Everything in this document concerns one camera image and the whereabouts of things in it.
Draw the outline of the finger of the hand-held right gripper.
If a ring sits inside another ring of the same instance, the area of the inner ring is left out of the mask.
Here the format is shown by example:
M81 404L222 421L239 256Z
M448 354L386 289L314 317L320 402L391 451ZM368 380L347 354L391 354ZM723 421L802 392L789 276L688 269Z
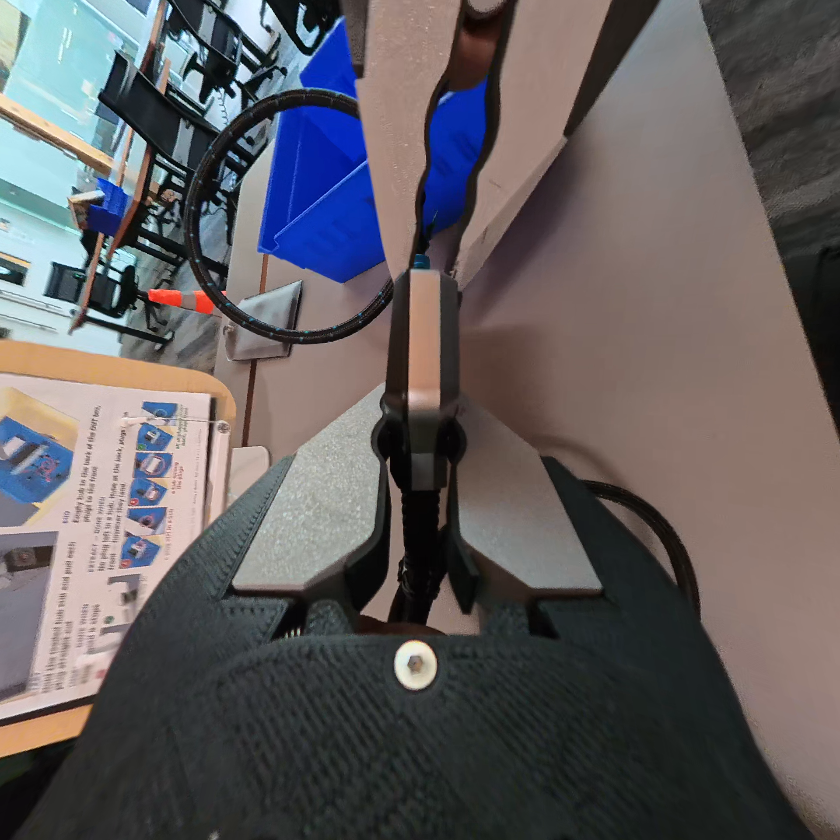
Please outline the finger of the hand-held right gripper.
M429 114L451 60L460 0L368 0L355 83L384 262L396 279L412 263L429 173Z
M485 150L468 179L468 218L451 256L455 282L481 269L562 150L608 8L608 0L512 4L489 75Z

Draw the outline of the small blue parts bin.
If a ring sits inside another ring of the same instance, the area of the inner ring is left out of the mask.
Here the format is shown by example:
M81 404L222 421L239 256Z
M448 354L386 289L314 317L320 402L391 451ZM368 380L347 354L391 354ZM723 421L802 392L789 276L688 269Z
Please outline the small blue parts bin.
M94 199L88 206L88 229L99 230L99 233L113 237L119 230L125 214L126 214L130 195L106 179L99 179L99 192L100 192L100 199Z

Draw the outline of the small printed carton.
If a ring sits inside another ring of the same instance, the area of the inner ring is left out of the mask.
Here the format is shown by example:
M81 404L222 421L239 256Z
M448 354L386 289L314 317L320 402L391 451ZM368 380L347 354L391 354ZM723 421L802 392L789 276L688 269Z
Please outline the small printed carton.
M79 230L88 229L88 213L105 202L100 189L68 195L68 214Z

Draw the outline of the person's right hand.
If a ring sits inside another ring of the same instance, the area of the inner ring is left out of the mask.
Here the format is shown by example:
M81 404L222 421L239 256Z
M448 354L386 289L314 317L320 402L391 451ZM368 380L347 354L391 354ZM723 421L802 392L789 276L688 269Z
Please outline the person's right hand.
M446 67L448 91L468 91L485 83L501 36L501 9L496 18L465 18Z

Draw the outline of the printed instruction sheet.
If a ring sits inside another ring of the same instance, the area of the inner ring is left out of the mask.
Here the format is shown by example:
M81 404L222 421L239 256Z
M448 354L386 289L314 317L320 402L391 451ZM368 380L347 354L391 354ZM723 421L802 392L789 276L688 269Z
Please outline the printed instruction sheet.
M0 721L99 693L204 531L209 393L0 375Z

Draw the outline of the long wooden office desk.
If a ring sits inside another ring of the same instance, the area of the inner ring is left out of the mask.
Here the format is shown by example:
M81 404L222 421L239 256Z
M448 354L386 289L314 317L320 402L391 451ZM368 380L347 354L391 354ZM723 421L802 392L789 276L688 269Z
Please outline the long wooden office desk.
M174 63L163 60L163 51L166 51L166 32L163 32L166 18L168 18L168 4L155 0L154 4L151 38L145 38L143 51L138 54L138 73L145 75L155 85L155 91L166 91L168 67L174 67ZM88 263L88 273L83 273L83 286L81 286L79 306L73 308L68 334L79 331L83 324L90 324L88 299L90 299L90 289L94 289L100 256L105 256L105 263L111 263L111 256L119 247L126 247L126 233L130 233L132 223L155 199L155 189L159 189L154 182L155 150L132 128L119 131L118 154L119 155L111 167L106 179L126 192L126 210L125 210L118 233L113 237L99 233L99 241L94 241L94 253L90 253L90 263Z

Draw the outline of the white sign stand base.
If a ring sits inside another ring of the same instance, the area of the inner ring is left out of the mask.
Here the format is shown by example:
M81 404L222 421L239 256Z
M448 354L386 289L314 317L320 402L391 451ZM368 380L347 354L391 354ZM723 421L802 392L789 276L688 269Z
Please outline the white sign stand base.
M268 469L268 446L233 446L227 455L226 508L231 508Z

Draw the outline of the grey usb hub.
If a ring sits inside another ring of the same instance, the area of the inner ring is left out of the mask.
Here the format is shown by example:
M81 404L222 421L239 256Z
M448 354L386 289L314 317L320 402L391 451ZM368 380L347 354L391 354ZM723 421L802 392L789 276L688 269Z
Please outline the grey usb hub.
M460 407L460 286L434 268L393 279L384 430L401 491L446 487L448 436Z

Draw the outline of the instruction sheet on stand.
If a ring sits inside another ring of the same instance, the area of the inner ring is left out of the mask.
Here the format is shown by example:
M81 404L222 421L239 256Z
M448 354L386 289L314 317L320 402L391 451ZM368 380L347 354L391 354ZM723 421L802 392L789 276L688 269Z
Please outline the instruction sheet on stand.
M219 379L204 370L174 367L174 364L132 363L119 354L90 354L90 351L12 341L12 340L2 340L0 370L48 379L48 380L79 380L79 384L99 384L99 388L210 393L219 430L210 432L210 446L209 446L210 465L209 465L209 502L204 502L201 529L209 529L227 508L227 465L231 465L231 432L239 424L239 404ZM51 707L48 713L2 721L0 758L79 738L90 715L90 704L94 701L88 704L75 701L66 707Z

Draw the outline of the blue plastic bin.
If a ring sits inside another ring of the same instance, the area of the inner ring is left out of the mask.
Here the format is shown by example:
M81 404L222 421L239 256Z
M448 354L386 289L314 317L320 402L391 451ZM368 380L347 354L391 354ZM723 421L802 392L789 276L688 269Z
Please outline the blue plastic bin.
M345 20L337 20L304 66L298 89L343 91L357 102L355 83ZM412 253L427 253L429 233L461 218L485 123L485 83L436 95L427 134L423 224ZM335 282L384 262L362 118L324 109L276 114L257 247Z

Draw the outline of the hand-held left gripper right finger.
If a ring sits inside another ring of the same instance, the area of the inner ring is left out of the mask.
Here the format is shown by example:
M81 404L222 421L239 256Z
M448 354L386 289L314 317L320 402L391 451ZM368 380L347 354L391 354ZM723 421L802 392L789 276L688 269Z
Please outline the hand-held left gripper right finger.
M455 424L465 451L446 496L446 564L460 608L600 595L541 454L475 402L460 404Z

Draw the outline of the black braided cable green plugs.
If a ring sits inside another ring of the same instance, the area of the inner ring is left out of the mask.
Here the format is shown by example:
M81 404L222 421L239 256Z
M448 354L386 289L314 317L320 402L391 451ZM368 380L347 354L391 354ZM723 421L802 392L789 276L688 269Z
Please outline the black braided cable green plugs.
M352 320L329 326L329 328L314 328L314 331L284 331L268 324L251 320L245 308L239 308L222 286L210 279L209 262L201 253L201 206L204 206L204 182L214 175L214 171L226 162L226 155L233 150L233 142L257 128L261 122L271 122L272 114L296 111L296 109L324 109L337 111L345 118L362 118L357 102L343 95L343 91L324 91L324 89L289 89L271 98L261 98L257 103L245 109L204 150L204 155L195 167L195 175L188 182L188 192L181 199L181 230L187 230L187 262L198 279L198 286L209 293L209 299L222 308L226 320L233 326L245 326L257 334L280 340L289 345L322 345L322 341L343 341L365 326L372 326L384 306L393 299L393 279L386 279L376 295L355 313Z

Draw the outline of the orange traffic cone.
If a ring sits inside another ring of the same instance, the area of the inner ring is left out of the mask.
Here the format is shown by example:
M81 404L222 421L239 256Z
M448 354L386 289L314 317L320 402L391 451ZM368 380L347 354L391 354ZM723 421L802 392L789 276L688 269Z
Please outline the orange traffic cone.
M204 289L145 289L145 299L155 306L174 306L174 308L188 308L188 313L222 320L222 308L209 299Z

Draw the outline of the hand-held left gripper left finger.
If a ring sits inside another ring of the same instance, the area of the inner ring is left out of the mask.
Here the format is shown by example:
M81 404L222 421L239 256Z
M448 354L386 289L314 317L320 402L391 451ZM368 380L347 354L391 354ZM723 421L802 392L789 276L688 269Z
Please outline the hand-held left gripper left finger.
M384 384L284 465L276 496L231 580L233 594L362 612L386 580L391 478L376 451Z

